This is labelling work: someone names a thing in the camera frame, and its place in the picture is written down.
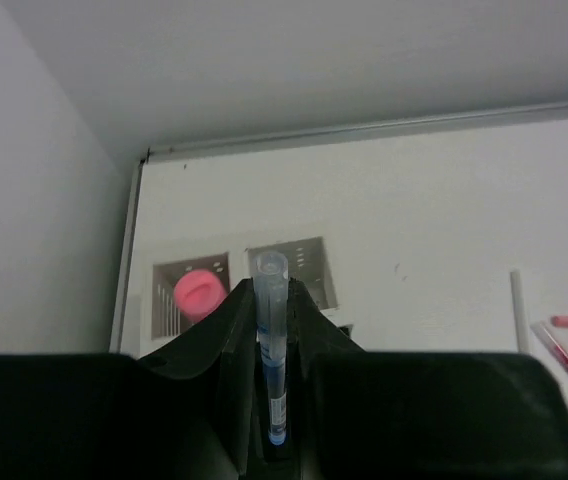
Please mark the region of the pink eraser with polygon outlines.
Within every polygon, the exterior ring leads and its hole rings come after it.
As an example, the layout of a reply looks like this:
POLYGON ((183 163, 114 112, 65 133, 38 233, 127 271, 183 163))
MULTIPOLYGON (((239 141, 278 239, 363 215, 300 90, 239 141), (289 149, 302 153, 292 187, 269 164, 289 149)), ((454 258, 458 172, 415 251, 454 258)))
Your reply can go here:
POLYGON ((227 290, 213 272, 197 269, 178 280, 173 296, 180 313, 190 323, 196 324, 220 306, 227 290))

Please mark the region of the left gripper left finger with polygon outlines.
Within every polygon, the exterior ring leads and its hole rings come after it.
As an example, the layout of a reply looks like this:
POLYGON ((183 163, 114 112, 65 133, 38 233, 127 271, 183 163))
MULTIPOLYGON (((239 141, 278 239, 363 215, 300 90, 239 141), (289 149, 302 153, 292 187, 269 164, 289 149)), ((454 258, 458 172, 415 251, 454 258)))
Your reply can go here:
POLYGON ((247 280, 140 359, 0 355, 0 479, 236 479, 254 366, 247 280))

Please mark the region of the blue pen with white end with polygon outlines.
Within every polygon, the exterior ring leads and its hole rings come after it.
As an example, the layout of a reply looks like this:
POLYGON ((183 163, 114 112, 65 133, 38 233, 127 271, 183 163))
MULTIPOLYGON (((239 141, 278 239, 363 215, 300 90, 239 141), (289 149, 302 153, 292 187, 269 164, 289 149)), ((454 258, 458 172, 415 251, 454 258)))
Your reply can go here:
POLYGON ((276 251, 259 253, 255 258, 253 288, 257 338, 267 388, 268 438, 272 445, 281 446, 287 436, 287 258, 276 251))

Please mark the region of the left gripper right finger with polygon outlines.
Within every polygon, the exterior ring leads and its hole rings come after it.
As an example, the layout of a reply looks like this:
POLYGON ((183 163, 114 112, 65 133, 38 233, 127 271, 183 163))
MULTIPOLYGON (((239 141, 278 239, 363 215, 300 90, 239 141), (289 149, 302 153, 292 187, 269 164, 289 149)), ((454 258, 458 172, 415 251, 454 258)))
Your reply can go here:
POLYGON ((289 430, 304 477, 568 479, 568 406, 537 359, 362 349, 289 287, 289 430))

